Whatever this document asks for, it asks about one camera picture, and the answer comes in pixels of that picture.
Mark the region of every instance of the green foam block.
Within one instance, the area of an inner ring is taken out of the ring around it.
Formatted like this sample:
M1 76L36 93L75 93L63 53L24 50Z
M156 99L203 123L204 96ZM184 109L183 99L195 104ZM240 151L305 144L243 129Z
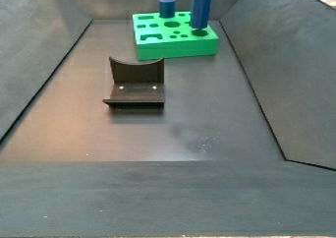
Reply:
M191 12L176 12L169 19L159 13L135 14L132 21L139 60L216 54L219 37L211 27L192 29Z

